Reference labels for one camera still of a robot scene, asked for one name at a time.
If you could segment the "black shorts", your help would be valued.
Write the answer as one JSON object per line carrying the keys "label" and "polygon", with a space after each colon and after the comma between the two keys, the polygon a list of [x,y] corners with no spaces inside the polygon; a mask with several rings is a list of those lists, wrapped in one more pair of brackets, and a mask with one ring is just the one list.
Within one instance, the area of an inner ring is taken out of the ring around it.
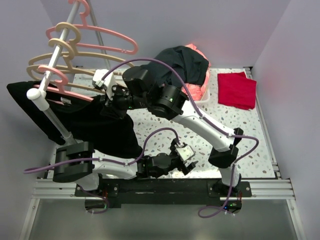
{"label": "black shorts", "polygon": [[[36,85],[35,81],[10,83],[6,86],[9,94],[32,121],[58,145],[65,144],[60,132],[52,122],[27,98],[27,91]],[[60,104],[61,95],[47,93],[51,110],[64,127],[77,140],[90,142],[95,150],[124,159],[137,158],[142,148],[134,132],[134,122],[129,115],[117,118],[111,111],[104,110],[98,95],[91,102],[68,97],[69,104]]]}

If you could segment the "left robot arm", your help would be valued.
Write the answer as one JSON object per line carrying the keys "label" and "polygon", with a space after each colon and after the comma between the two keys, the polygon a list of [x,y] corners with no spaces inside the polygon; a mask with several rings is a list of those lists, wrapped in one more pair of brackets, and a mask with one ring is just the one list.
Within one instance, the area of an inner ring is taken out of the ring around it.
{"label": "left robot arm", "polygon": [[171,142],[170,153],[156,156],[145,155],[135,161],[108,155],[107,158],[93,158],[93,144],[81,142],[60,147],[55,154],[53,181],[56,183],[76,183],[92,196],[99,196],[104,190],[103,177],[116,179],[150,179],[167,176],[177,169],[184,175],[191,172],[198,163],[187,161],[195,156],[193,149],[177,140]]}

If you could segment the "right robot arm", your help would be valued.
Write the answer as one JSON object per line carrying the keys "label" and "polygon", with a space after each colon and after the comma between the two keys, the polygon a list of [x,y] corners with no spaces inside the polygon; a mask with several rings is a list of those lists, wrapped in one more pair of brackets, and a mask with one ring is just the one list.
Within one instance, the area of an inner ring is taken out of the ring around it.
{"label": "right robot arm", "polygon": [[143,67],[128,68],[122,80],[126,87],[117,85],[110,70],[101,78],[94,75],[96,88],[106,91],[106,106],[118,116],[129,109],[147,109],[158,118],[189,128],[212,146],[208,161],[219,169],[223,192],[233,197],[241,190],[241,175],[235,166],[243,134],[240,128],[232,129],[211,118],[187,94],[172,85],[159,85],[154,74]]}

